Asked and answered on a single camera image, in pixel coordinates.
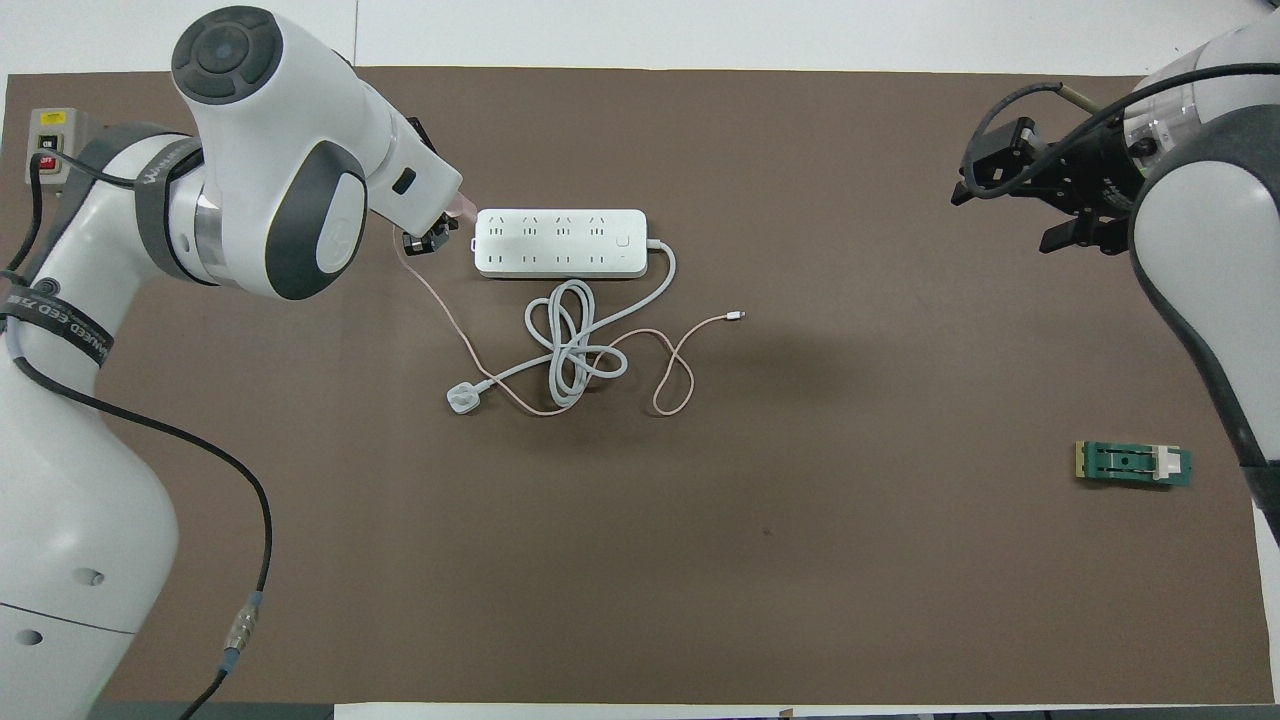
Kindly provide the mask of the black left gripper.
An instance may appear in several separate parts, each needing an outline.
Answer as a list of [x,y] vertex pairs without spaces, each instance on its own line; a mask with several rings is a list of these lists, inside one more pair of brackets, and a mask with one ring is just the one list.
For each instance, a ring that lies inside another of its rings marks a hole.
[[[417,117],[404,118],[413,129],[420,142],[431,152],[436,152],[425,127]],[[436,220],[436,223],[422,234],[412,234],[408,231],[399,233],[401,247],[407,258],[415,258],[439,251],[449,240],[451,233],[460,228],[457,220]]]

